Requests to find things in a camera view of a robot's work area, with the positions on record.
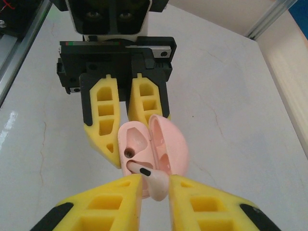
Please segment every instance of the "white wall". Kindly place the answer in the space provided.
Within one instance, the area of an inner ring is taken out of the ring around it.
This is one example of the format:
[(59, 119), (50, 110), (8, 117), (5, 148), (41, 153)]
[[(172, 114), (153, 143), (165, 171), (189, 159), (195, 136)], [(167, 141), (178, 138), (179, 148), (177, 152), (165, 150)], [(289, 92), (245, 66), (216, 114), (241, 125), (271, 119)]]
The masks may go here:
[(169, 3), (244, 35), (275, 0), (170, 0)]
[(257, 41), (308, 157), (308, 41), (289, 12)]

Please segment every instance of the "open case lid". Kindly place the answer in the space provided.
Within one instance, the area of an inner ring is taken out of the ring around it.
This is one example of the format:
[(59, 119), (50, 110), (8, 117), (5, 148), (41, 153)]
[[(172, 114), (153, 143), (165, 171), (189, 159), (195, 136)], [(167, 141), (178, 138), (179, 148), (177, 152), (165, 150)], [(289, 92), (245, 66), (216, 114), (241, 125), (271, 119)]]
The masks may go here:
[(183, 176), (188, 168), (188, 146), (181, 131), (159, 115), (150, 117), (149, 130), (156, 168), (168, 175)]
[[(127, 162), (159, 169), (168, 175), (185, 175), (188, 168), (188, 147), (181, 131), (168, 119), (152, 115), (149, 129), (141, 122), (123, 124), (118, 132), (119, 154), (124, 176), (132, 174)], [(143, 197), (148, 197), (143, 181)]]

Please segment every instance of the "red wire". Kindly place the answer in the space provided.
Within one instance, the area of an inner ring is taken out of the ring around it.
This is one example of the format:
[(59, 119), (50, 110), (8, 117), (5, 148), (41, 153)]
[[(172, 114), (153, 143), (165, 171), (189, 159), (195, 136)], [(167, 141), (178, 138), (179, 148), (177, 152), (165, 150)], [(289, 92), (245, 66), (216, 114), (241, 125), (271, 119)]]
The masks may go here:
[(0, 10), (0, 13), (7, 7), (7, 5), (3, 6), (3, 8)]
[(6, 0), (3, 0), (3, 2), (5, 3), (5, 6), (10, 7), (12, 10), (15, 10), (15, 7), (11, 6), (11, 4), (8, 3)]

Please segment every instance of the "small screw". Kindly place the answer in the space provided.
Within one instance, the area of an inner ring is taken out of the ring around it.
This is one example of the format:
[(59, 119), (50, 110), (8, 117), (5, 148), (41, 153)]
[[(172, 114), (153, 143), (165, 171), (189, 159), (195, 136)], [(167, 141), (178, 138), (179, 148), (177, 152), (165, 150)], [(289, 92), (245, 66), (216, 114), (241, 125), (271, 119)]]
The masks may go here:
[(124, 156), (125, 156), (126, 158), (132, 158), (134, 155), (135, 155), (134, 150), (132, 150), (132, 149), (130, 149), (130, 148), (125, 149), (125, 151), (124, 151)]
[(1, 27), (1, 28), (5, 28), (5, 27), (6, 27), (5, 21), (0, 20), (0, 27)]
[(168, 55), (167, 51), (163, 51), (163, 52), (161, 52), (161, 54), (160, 54), (160, 56), (162, 56), (162, 57), (166, 57), (167, 55)]

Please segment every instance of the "metal frame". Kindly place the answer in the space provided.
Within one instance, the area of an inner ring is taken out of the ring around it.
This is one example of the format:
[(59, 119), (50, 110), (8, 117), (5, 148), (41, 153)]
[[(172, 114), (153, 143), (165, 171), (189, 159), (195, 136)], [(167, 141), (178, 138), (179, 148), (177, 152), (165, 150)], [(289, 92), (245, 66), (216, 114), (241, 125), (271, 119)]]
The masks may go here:
[(44, 0), (22, 40), (3, 35), (0, 40), (0, 106), (2, 105), (45, 17), (51, 7), (49, 0)]
[(252, 40), (256, 40), (277, 18), (296, 2), (297, 0), (276, 0), (245, 36)]

